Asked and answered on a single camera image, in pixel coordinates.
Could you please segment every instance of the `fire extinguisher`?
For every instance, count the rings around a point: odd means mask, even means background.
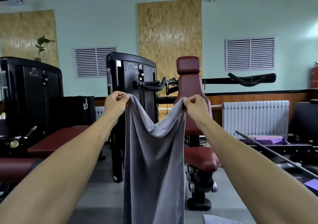
[[[315,65],[311,69],[311,89],[318,89],[318,63],[314,63]]]

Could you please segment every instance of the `light blue wall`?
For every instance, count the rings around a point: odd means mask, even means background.
[[[77,79],[73,48],[118,46],[138,55],[137,3],[165,0],[26,0],[25,6],[0,13],[54,9],[58,55],[65,96],[106,96],[106,78]],[[202,0],[204,77],[226,77],[224,40],[275,36],[276,63],[272,71],[239,72],[240,76],[269,72],[274,84],[253,88],[210,85],[207,93],[296,90],[308,87],[308,71],[318,61],[317,0]]]

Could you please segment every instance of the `gray towel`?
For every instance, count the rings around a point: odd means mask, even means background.
[[[183,224],[185,113],[181,99],[154,124],[130,95],[122,224]]]
[[[231,221],[219,216],[203,215],[204,224],[242,224],[241,222]]]

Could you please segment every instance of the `floor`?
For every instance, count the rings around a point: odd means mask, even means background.
[[[106,160],[97,162],[85,192],[68,224],[120,224],[123,203],[123,183],[112,178],[112,160],[109,146],[104,147]],[[243,224],[255,224],[251,214],[237,195],[224,170],[214,173],[217,193],[207,193],[212,202],[208,212],[185,211],[185,224],[203,224],[202,214],[213,214]],[[187,189],[186,199],[190,192]]]

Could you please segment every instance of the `radiator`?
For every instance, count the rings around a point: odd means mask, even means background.
[[[289,101],[224,102],[222,127],[242,139],[246,135],[280,135],[287,137]]]
[[[100,118],[103,115],[104,108],[105,107],[95,107],[96,121],[98,120],[98,118]]]

